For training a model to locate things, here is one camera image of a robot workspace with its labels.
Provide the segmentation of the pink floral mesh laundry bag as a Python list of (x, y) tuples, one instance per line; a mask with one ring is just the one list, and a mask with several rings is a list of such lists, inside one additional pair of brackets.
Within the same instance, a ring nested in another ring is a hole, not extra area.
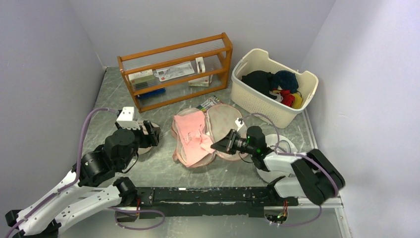
[[(235, 120), (242, 117), (242, 114), (236, 108), (228, 104), (212, 106), (205, 112), (205, 115), (207, 116), (207, 129), (213, 136), (213, 144), (224, 138), (231, 129), (236, 129)], [(227, 161), (240, 160), (238, 152), (230, 155), (214, 150), (214, 154), (215, 157), (219, 156)]]

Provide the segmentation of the pink bra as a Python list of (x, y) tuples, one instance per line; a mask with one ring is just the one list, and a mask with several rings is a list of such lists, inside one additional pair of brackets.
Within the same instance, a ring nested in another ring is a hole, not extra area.
[(207, 116), (196, 108), (185, 109), (174, 116), (172, 136), (176, 139), (173, 159), (188, 168), (206, 166), (214, 158), (213, 136), (207, 129)]

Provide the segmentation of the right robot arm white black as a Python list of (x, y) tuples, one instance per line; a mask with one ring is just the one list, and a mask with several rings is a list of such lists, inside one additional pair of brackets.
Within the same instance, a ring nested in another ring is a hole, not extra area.
[(248, 154), (257, 170), (277, 174), (267, 185), (267, 199), (272, 205), (280, 205), (286, 197), (305, 197), (315, 205), (322, 205), (346, 185), (344, 177), (319, 149), (281, 153), (267, 144), (259, 126), (249, 127), (245, 137), (231, 129), (211, 148), (231, 155)]

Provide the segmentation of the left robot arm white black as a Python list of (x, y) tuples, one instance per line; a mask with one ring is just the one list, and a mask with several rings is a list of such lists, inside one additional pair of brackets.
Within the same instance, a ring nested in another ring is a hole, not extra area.
[(150, 121), (116, 122), (117, 130), (94, 151), (77, 160), (66, 176), (46, 195), (23, 210), (10, 210), (5, 219), (15, 238), (56, 238), (67, 228), (115, 206), (131, 206), (137, 189), (128, 177), (120, 177), (94, 195), (80, 200), (103, 182), (124, 173), (139, 149), (159, 144), (160, 127)]

